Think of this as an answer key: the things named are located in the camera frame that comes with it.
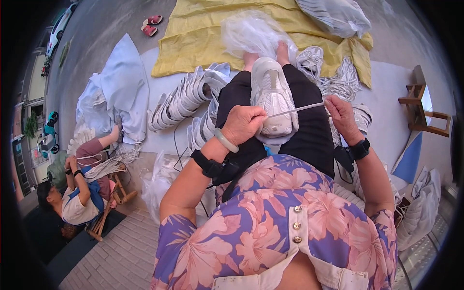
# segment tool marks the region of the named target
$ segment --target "blue board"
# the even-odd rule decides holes
[[[422,132],[409,144],[405,149],[403,158],[399,162],[393,175],[400,177],[402,180],[412,184],[416,176],[417,166],[419,164],[420,150],[422,148]]]

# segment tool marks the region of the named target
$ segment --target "street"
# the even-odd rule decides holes
[[[56,49],[45,94],[47,115],[59,113],[60,150],[66,150],[76,126],[76,106],[91,75],[100,73],[113,47],[128,33],[140,54],[158,46],[164,36],[175,0],[81,0]],[[163,15],[151,38],[140,30],[151,15]],[[61,51],[71,42],[66,60],[59,67]]]

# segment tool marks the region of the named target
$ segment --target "pink pants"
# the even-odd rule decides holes
[[[100,151],[102,150],[103,150],[103,146],[101,145],[98,138],[93,138],[92,140],[82,144],[76,151],[76,158],[88,157],[88,156],[89,157],[78,160],[78,162],[80,163],[79,164],[80,167],[84,168],[86,166],[90,166],[93,168],[97,166],[98,164],[100,164],[101,162],[98,162],[98,161],[101,160],[101,156],[100,155],[93,156],[93,155],[100,153]],[[98,191],[98,193],[101,195],[102,198],[106,200],[110,200],[110,196],[111,196],[110,179],[107,176],[104,176],[102,178],[97,179],[97,182],[100,186],[100,191]]]

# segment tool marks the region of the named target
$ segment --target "white car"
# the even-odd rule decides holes
[[[63,36],[64,28],[68,24],[69,18],[71,18],[71,15],[74,12],[74,10],[76,10],[76,7],[77,3],[73,2],[55,23],[55,26],[53,27],[52,32],[50,33],[50,42],[47,46],[46,54],[48,57],[51,57],[52,54],[55,52],[55,49],[57,48],[58,43],[61,37]]]

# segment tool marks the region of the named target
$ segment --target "black pants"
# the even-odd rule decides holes
[[[283,67],[285,78],[290,86],[295,107],[303,107],[322,102],[319,88],[310,82],[296,67],[287,64]],[[239,72],[219,94],[218,119],[216,125],[224,126],[230,110],[236,106],[250,106],[251,73]],[[323,106],[298,111],[299,130],[288,142],[282,144],[279,154],[299,158],[331,178],[334,178],[334,145],[329,119]],[[267,156],[263,144],[255,137],[238,146],[237,153],[230,152],[227,157],[236,162],[241,170]]]

